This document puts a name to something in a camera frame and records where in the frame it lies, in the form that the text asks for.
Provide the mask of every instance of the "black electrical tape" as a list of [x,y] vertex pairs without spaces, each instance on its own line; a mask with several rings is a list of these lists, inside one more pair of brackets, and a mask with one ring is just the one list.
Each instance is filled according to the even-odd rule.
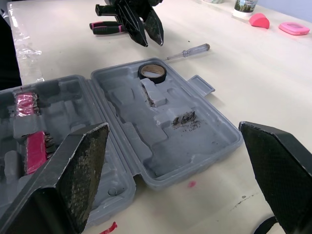
[[[149,75],[145,75],[145,72],[151,72],[151,73],[156,73],[159,74],[158,77],[151,77]],[[148,78],[155,84],[159,84],[165,81],[167,76],[167,70],[161,65],[158,64],[144,64],[139,67],[138,69],[138,77],[140,79],[145,79]]]

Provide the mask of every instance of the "gray plastic tool case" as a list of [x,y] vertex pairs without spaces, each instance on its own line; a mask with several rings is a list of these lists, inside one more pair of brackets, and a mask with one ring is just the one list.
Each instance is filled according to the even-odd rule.
[[[149,84],[161,101],[150,104],[138,78],[139,66],[160,64],[166,80]],[[44,130],[59,146],[70,132],[108,122],[105,163],[87,227],[99,225],[129,206],[141,175],[149,187],[161,190],[204,171],[242,143],[240,132],[204,96],[214,91],[199,76],[188,82],[163,61],[128,63],[92,73],[91,80],[69,76],[0,92],[0,217],[31,175],[7,182],[4,157],[25,157],[25,146],[14,136]],[[40,116],[23,128],[14,113],[15,94],[38,95]],[[181,113],[194,118],[179,123]]]

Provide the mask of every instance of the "pink sponge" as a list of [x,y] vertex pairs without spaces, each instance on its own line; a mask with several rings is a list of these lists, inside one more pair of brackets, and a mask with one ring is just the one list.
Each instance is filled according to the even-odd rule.
[[270,22],[262,13],[253,15],[249,19],[249,23],[254,27],[269,28]]

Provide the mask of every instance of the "white table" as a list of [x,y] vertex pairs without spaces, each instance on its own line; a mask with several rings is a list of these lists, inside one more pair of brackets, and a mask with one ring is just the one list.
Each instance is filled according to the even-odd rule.
[[[200,75],[215,89],[207,96],[238,126],[241,120],[266,124],[294,134],[312,151],[312,36],[291,36],[277,27],[298,20],[257,6],[271,22],[269,30],[232,17],[232,0],[164,0],[157,6],[165,39],[144,48],[127,34],[95,37],[89,23],[103,0],[22,1],[13,16],[42,51],[38,64],[45,80],[151,57],[165,58],[209,43],[208,53],[170,65],[185,79]],[[23,83],[34,82],[24,78]],[[189,181],[196,186],[188,188]],[[114,234],[250,234],[272,211],[256,180],[245,146],[207,171],[164,191],[154,192],[136,178],[132,205],[110,221],[86,230],[98,234],[115,221]],[[284,233],[278,225],[272,234]]]

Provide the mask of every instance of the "roll of tape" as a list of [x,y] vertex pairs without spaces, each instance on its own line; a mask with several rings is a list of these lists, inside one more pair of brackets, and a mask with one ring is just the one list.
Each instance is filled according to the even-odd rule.
[[155,84],[162,83],[167,76],[167,70],[158,64],[144,64],[138,69],[140,79],[148,78]]

